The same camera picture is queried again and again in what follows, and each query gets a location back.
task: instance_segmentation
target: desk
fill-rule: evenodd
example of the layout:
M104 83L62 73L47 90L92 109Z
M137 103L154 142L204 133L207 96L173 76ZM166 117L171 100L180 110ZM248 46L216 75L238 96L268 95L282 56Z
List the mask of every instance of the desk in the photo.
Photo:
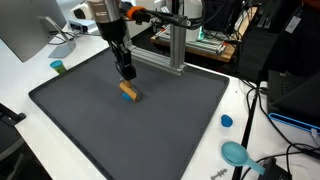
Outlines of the desk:
M108 47L101 37L80 36L75 41L76 49L63 59L67 69ZM57 75L49 66L53 59L47 58L53 49L54 46L48 45L35 57L21 63L1 42L0 101L13 111L27 115L25 120L16 125L16 129L53 179L105 179L28 97L32 89ZM240 143L242 140L248 118L245 100L248 87L239 79L229 78L230 84L183 175L184 180L208 180L224 168L228 172L223 179L232 177L234 167L221 158L220 147L225 141ZM221 126L220 117L223 114L233 118L232 127Z
M242 23L239 27L239 32L241 35L244 35L245 32L247 31L249 24L250 24L249 22L253 19L256 12L257 12L256 7L253 7L249 10L249 12L248 12L249 16L246 16L244 18L244 20L242 21ZM154 44L161 45L161 46L167 46L167 47L170 46L170 42L159 40L156 36L153 36L151 38L151 42ZM186 46L186 52L196 54L199 56L203 56L203 57L207 57L207 58L211 58L211 59L215 59L215 60L222 61L222 62L227 62L227 63L230 62L235 51L236 51L236 49L233 46L228 45L226 47L226 49L222 52L222 54L218 55L218 54L214 53L213 51L208 52L208 51L202 50L200 47L194 48L194 47Z
M267 87L267 83L263 82L261 87ZM267 97L262 95L262 106L267 110ZM298 128L274 121L275 125L281 132L293 143L304 143L314 147L318 147L312 139L310 133ZM252 129L250 133L248 152L253 160L258 160L263 157L282 154L286 152L288 143L272 127L268 119L265 117L257 102ZM295 148L291 148L290 152L295 152ZM287 171L286 158L278 157L277 165ZM290 155L290 170L293 175L293 180L316 180L320 177L320 162L303 154ZM245 179L256 180L258 174L250 171Z

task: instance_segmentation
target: blue spoon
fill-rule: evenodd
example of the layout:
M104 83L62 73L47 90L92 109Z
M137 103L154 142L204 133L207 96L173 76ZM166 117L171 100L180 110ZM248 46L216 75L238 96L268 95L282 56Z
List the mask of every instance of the blue spoon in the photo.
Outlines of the blue spoon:
M265 168L253 161L249 157L247 150L236 142L224 143L221 147L221 154L222 158L232 166L239 167L247 165L259 174L264 174Z

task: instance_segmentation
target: blue lid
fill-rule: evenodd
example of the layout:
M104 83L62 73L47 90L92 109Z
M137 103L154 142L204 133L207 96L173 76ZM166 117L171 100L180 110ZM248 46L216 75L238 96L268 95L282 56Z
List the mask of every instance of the blue lid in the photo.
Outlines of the blue lid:
M128 100L128 101L132 101L131 97L127 94L127 93L123 93L122 94L123 99Z
M57 68L57 67L59 67L59 66L62 66L62 61L61 60L56 60L56 61L53 61L51 64L50 64L50 66L52 67L52 68Z
M230 127L233 124L233 120L228 115L221 116L221 124L223 127Z

